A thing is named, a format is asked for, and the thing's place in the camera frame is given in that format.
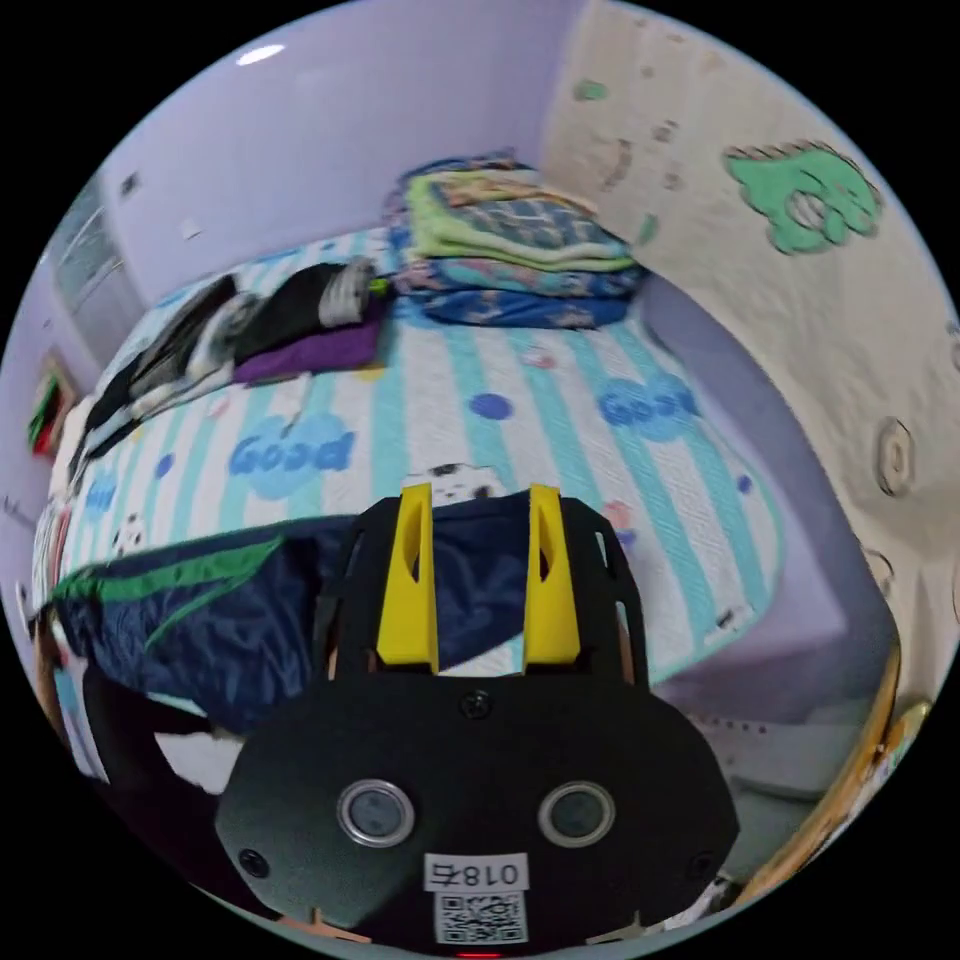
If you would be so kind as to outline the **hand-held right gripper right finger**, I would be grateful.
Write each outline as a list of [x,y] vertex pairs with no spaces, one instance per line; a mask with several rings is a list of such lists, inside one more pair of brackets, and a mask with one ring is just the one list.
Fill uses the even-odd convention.
[[523,624],[523,668],[573,666],[579,631],[573,578],[557,489],[529,490],[529,543]]

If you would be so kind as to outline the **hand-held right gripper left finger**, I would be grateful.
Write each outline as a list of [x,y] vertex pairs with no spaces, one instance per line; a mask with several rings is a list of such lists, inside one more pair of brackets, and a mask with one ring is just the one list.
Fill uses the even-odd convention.
[[399,498],[376,653],[388,668],[439,670],[433,552],[433,502],[428,483]]

